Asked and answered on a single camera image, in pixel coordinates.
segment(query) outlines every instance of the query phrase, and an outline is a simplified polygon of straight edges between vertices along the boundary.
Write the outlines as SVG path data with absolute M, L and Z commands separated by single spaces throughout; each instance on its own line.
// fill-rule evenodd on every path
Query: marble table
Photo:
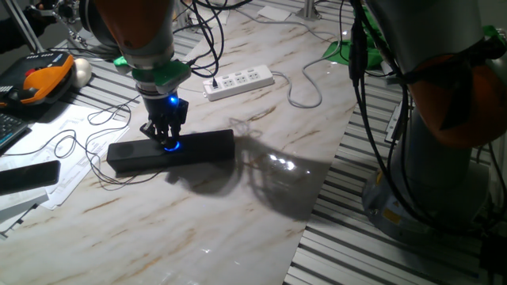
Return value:
M 338 31 L 329 22 L 309 25 Z M 220 74 L 266 64 L 290 76 L 295 100 L 316 100 L 301 68 L 329 42 L 302 26 L 261 25 L 237 12 L 225 34 Z M 205 49 L 201 42 L 193 54 Z M 0 243 L 0 283 L 282 284 L 356 105 L 346 66 L 325 61 L 308 72 L 323 91 L 313 109 L 288 103 L 283 78 L 209 102 L 203 79 L 192 76 L 179 91 L 190 103 L 182 132 L 232 128 L 235 161 L 172 168 L 109 191 L 89 173 L 63 206 L 37 208 Z M 138 129 L 146 119 L 136 108 L 122 140 L 145 139 Z M 107 163 L 101 168 L 114 174 Z

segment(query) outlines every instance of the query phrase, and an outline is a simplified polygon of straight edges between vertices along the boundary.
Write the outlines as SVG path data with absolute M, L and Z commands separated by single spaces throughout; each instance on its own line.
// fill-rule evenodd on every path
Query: power strip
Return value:
M 203 82 L 204 93 L 210 101 L 270 86 L 275 83 L 273 74 L 266 65 L 216 77 L 215 80 L 218 83 L 216 87 L 213 87 L 213 79 Z

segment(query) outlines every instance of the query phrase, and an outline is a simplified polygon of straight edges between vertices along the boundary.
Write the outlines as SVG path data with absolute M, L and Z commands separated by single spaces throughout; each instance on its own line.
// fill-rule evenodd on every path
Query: white paper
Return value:
M 257 14 L 263 17 L 267 17 L 268 19 L 273 21 L 285 21 L 289 16 L 291 16 L 291 12 L 273 8 L 271 6 L 266 6 L 262 8 L 259 12 L 257 12 Z
M 40 149 L 47 141 L 61 131 L 75 130 L 78 142 L 85 146 L 86 139 L 98 131 L 120 128 L 125 125 L 125 122 L 117 120 L 110 120 L 98 126 L 93 126 L 88 122 L 88 115 L 95 113 L 97 110 L 77 106 L 73 104 L 66 104 L 65 110 L 50 123 L 36 123 L 32 128 L 32 132 L 26 135 L 22 140 L 17 142 L 7 154 L 23 154 L 33 150 Z M 94 123 L 106 121 L 111 116 L 109 112 L 103 112 L 99 116 L 92 119 Z M 102 134 L 96 135 L 97 139 L 93 140 L 88 145 L 88 151 L 103 156 L 110 143 L 118 141 L 118 139 L 128 130 L 128 127 L 119 131 L 105 131 Z M 74 191 L 76 186 L 91 170 L 90 161 L 86 157 L 85 151 L 78 145 L 75 146 L 71 155 L 66 158 L 58 159 L 55 156 L 55 149 L 58 155 L 64 155 L 73 144 L 73 139 L 67 139 L 59 144 L 59 141 L 68 136 L 74 135 L 73 132 L 67 131 L 62 133 L 57 138 L 53 139 L 45 148 L 31 155 L 16 156 L 0 158 L 0 170 L 12 169 L 26 165 L 33 165 L 42 162 L 49 162 L 53 160 L 60 160 L 60 175 L 59 183 L 45 188 L 49 196 L 49 201 L 41 205 L 53 210 L 56 206 L 61 205 L 67 197 Z

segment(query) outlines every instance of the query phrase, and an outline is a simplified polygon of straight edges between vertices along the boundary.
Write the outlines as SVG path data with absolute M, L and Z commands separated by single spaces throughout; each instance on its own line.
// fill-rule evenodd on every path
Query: black rectangular object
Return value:
M 0 172 L 0 196 L 58 183 L 60 161 L 49 161 Z
M 130 173 L 234 158 L 234 132 L 210 131 L 182 135 L 180 146 L 168 151 L 152 139 L 109 145 L 107 162 L 117 173 Z

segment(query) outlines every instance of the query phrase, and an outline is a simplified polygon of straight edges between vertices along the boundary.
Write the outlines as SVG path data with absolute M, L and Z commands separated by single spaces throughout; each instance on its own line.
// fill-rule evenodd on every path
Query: blue led light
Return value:
M 169 101 L 172 105 L 176 105 L 178 103 L 178 99 L 175 96 L 169 96 Z
M 175 151 L 175 150 L 177 150 L 179 148 L 180 148 L 180 142 L 176 142 L 176 146 L 175 147 L 173 147 L 172 149 L 168 149 L 167 147 L 164 147 L 164 150 L 166 150 L 166 151 Z

